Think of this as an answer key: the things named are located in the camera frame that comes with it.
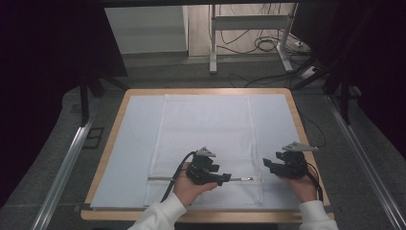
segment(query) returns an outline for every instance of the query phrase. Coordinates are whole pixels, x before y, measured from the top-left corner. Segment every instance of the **wooden table edge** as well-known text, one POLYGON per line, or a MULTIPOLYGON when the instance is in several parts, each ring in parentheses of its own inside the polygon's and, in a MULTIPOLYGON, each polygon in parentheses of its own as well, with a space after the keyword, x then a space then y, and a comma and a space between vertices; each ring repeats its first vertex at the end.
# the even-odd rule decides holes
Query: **wooden table edge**
MULTIPOLYGON (((297 110, 296 104, 294 102, 292 93, 289 89, 286 88, 176 88, 176 89, 129 89, 125 92, 123 101, 121 103, 119 112, 116 116, 114 125, 110 131, 110 135, 107 139, 107 143, 105 145, 103 154, 101 156, 100 164, 96 170, 95 176, 93 178, 92 184, 90 186, 89 192, 85 199, 85 204, 90 204, 93 200, 95 192, 102 180, 102 175, 104 174, 108 159, 110 154, 113 150, 114 143, 116 141, 120 125, 122 123, 126 107, 128 105, 129 99, 131 96, 146 96, 146 95, 165 95, 165 94, 174 94, 174 95, 244 95, 244 94, 284 94, 286 97, 287 103, 289 105, 289 109, 292 115, 292 119, 295 123, 295 127, 298 131, 298 135, 302 144, 308 145, 308 141, 305 135, 305 129, 303 127, 302 121, 299 117, 299 112, 297 110)), ((315 162, 313 153, 311 151, 306 151, 305 158, 308 163, 312 164, 316 169, 317 164, 315 162)), ((324 204, 325 206, 329 206, 330 202, 328 196, 325 192, 324 183, 322 177, 320 176, 320 185, 324 190, 324 204)), ((123 210, 114 210, 114 211, 102 211, 102 210, 81 210, 81 217, 87 220, 136 220, 138 217, 141 216, 143 211, 123 211, 123 210)), ((213 217, 207 216, 207 213, 202 216, 202 214, 195 215, 195 220, 193 217, 190 217, 193 212, 190 214, 185 214, 182 216, 179 221, 181 222, 199 222, 198 219, 204 218, 206 222, 209 220, 215 221, 213 217)), ((248 222, 300 222, 301 217, 299 213, 296 212, 243 212, 246 215, 244 218, 243 215, 237 215, 236 212, 221 212, 224 215, 230 215, 229 218, 227 216, 222 216, 224 221, 228 222, 230 219, 235 219, 238 221, 248 221, 248 222)), ((332 213, 328 213, 328 215, 333 219, 334 215, 332 213)))

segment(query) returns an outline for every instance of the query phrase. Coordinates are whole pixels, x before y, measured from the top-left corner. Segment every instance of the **metal stand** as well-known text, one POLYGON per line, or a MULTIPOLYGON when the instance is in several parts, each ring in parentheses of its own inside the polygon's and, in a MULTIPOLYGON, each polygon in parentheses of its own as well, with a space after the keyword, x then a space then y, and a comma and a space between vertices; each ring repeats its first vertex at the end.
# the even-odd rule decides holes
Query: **metal stand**
POLYGON ((286 72, 293 68, 284 51, 287 37, 289 36, 293 18, 298 4, 293 4, 288 15, 242 15, 242 16, 215 16, 215 5, 212 5, 212 45, 210 52, 210 73, 217 72, 217 53, 215 45, 216 31, 241 31, 241 30, 283 30, 281 43, 277 50, 286 72))

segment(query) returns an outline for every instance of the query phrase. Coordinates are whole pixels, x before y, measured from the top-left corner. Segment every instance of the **white cloth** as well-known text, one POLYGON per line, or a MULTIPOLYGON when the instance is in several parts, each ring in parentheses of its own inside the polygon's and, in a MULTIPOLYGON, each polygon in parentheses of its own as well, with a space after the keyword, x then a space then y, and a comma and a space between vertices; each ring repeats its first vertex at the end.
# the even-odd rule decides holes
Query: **white cloth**
MULTIPOLYGON (((213 160, 220 170, 214 173, 231 173, 234 178, 252 176, 256 180, 224 183, 210 197, 202 195, 202 202, 197 200, 196 206, 262 202, 248 95, 166 95, 149 177, 172 177, 182 159, 202 147, 216 154, 213 160)), ((168 182, 148 181, 146 205, 160 201, 167 186, 168 182)))

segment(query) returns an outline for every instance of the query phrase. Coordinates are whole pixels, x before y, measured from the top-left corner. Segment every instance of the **metal bar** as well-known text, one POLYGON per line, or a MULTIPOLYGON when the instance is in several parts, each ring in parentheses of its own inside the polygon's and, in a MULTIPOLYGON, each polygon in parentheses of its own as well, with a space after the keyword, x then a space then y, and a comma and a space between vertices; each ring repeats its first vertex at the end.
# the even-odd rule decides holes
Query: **metal bar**
POLYGON ((212 5, 212 49, 210 51, 210 73, 217 73, 217 46, 215 44, 215 5, 212 5))
POLYGON ((392 197, 390 191, 386 188, 379 174, 373 167, 373 164, 366 154, 362 145, 358 141, 355 133, 352 131, 351 126, 348 126, 346 121, 342 118, 339 112, 339 104, 332 96, 326 96, 327 101, 331 106, 331 110, 338 122, 338 125, 343 130, 349 144, 354 152, 361 169, 364 171, 365 176, 370 181, 373 191, 375 192, 379 202, 381 203, 383 209, 386 212, 390 222, 392 223, 395 230, 406 229, 406 222, 403 214, 401 213, 399 207, 397 206, 394 198, 392 197))
POLYGON ((285 22, 285 27, 283 30, 281 42, 279 42, 277 45, 278 54, 280 55, 284 70, 286 72, 293 72, 292 65, 290 64, 289 58, 287 57, 286 52, 284 51, 284 47, 286 46, 286 40, 287 40, 287 37, 289 36, 290 28, 292 27, 292 22, 293 22, 293 18, 295 17, 295 12, 296 12, 297 7, 298 7, 298 4, 295 3, 295 4, 293 4, 292 8, 290 9, 290 12, 286 17, 286 22, 285 22))
POLYGON ((285 28, 287 15, 241 15, 215 18, 217 31, 280 30, 285 28))
POLYGON ((94 98, 90 104, 90 116, 88 123, 84 127, 78 129, 77 134, 72 142, 71 147, 66 153, 65 159, 57 172, 56 178, 48 192, 45 200, 38 212, 38 215, 32 226, 32 230, 45 230, 51 221, 52 215, 54 214, 57 203, 59 202, 60 196, 65 188, 65 185, 69 179, 72 169, 75 166, 75 162, 78 159, 79 152, 83 146, 84 140, 86 139, 87 133, 89 132, 90 126, 92 126, 93 120, 99 109, 100 98, 94 98))

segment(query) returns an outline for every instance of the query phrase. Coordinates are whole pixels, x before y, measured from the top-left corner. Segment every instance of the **table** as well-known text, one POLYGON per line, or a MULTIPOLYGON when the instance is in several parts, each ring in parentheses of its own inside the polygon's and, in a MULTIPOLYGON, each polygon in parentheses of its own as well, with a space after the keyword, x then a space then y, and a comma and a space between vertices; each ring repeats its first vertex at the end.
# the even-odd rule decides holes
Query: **table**
MULTIPOLYGON (((143 213, 144 209, 102 209, 92 210, 88 208, 95 192, 102 180, 103 173, 108 163, 109 157, 113 150, 115 140, 117 138, 120 125, 125 115, 125 110, 131 96, 142 95, 164 95, 164 94, 180 94, 180 95, 244 95, 244 94, 284 94, 288 102, 290 112, 292 114, 295 127, 298 131, 300 141, 308 145, 304 127, 301 123, 298 110, 289 90, 283 88, 274 89, 231 89, 231 88, 212 88, 212 89, 131 89, 128 90, 121 104, 120 110, 114 122, 113 128, 110 132, 108 141, 106 143, 101 162, 96 171, 94 180, 89 189, 88 196, 85 200, 84 209, 81 210, 81 217, 88 220, 136 220, 143 213)), ((317 168, 313 154, 310 151, 304 153, 307 162, 317 168)), ((325 193, 325 205, 329 206, 329 200, 325 193)), ((295 211, 278 211, 278 210, 233 210, 233 211, 203 211, 203 210, 190 210, 187 214, 182 216, 178 221, 181 222, 301 222, 301 215, 298 210, 295 211)))

